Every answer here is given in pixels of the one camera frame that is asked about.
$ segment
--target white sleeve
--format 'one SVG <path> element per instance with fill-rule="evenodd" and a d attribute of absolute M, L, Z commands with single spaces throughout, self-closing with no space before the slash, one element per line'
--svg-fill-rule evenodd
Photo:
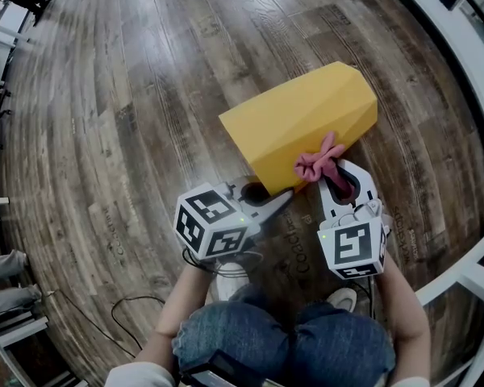
<path fill-rule="evenodd" d="M 391 387 L 430 387 L 430 382 L 426 378 L 411 377 L 394 383 Z"/>
<path fill-rule="evenodd" d="M 130 363 L 113 368 L 104 387 L 176 387 L 170 372 L 154 363 Z"/>

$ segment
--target pink cloth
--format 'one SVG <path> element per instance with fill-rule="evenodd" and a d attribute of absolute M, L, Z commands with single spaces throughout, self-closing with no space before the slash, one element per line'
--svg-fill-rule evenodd
<path fill-rule="evenodd" d="M 302 153 L 294 164 L 296 174 L 307 182 L 316 182 L 321 175 L 329 177 L 340 189 L 342 198 L 350 198 L 353 194 L 352 185 L 346 181 L 337 170 L 333 158 L 338 158 L 344 152 L 344 145 L 335 145 L 336 134 L 329 131 L 321 143 L 317 153 Z"/>

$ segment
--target cube with fiducial markers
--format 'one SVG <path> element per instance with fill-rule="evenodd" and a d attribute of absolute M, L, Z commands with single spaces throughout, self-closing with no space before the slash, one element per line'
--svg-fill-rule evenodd
<path fill-rule="evenodd" d="M 177 199 L 173 228 L 197 260 L 239 252 L 252 221 L 209 183 Z"/>
<path fill-rule="evenodd" d="M 330 270 L 343 280 L 383 273 L 386 232 L 381 217 L 318 231 Z"/>

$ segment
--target denim jeans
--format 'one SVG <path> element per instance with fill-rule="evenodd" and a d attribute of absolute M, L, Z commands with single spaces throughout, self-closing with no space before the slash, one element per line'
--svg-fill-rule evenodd
<path fill-rule="evenodd" d="M 386 331 L 327 302 L 303 309 L 292 332 L 265 310 L 255 285 L 194 312 L 173 340 L 180 367 L 221 350 L 286 386 L 374 386 L 394 368 Z"/>

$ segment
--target yellow object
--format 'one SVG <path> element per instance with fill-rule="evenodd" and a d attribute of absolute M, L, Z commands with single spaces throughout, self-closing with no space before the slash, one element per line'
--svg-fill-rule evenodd
<path fill-rule="evenodd" d="M 360 72 L 336 62 L 283 83 L 220 115 L 270 194 L 297 187 L 294 163 L 318 152 L 328 131 L 349 148 L 377 122 L 377 98 Z"/>

